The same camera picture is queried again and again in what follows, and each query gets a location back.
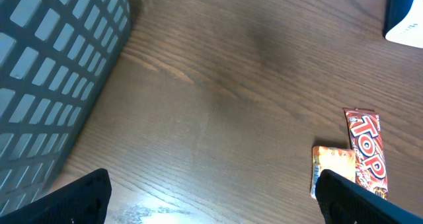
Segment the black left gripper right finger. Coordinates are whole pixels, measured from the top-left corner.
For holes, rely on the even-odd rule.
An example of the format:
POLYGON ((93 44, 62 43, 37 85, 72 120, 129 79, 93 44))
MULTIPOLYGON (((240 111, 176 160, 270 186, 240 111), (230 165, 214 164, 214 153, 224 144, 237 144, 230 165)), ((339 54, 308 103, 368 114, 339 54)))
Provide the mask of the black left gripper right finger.
POLYGON ((329 169, 317 179, 315 195, 326 224, 422 224, 422 218, 329 169))

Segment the small orange snack box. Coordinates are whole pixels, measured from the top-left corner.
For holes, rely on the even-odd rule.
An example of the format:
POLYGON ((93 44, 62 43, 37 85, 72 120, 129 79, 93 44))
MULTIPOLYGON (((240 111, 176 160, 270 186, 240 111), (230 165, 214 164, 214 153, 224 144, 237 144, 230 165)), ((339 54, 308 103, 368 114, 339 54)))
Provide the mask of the small orange snack box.
POLYGON ((329 169, 349 181, 356 182, 356 153, 351 149, 316 146, 312 149, 312 179, 310 195, 316 198, 316 183, 323 170, 329 169))

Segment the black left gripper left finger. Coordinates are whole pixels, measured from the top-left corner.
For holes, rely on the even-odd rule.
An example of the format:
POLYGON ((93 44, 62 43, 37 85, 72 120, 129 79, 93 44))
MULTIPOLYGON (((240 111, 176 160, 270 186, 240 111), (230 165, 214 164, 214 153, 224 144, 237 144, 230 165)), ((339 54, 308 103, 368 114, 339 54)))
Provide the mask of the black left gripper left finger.
POLYGON ((3 216, 1 224, 103 224, 111 193, 108 171, 99 168, 3 216))

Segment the orange chocolate bar wrapper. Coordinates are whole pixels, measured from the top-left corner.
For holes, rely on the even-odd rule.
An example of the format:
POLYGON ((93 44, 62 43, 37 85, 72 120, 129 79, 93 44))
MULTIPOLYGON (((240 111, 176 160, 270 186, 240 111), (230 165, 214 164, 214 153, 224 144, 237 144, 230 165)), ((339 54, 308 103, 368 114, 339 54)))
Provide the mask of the orange chocolate bar wrapper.
POLYGON ((356 184, 386 200, 388 178, 379 114, 344 108, 351 149, 356 153, 356 184))

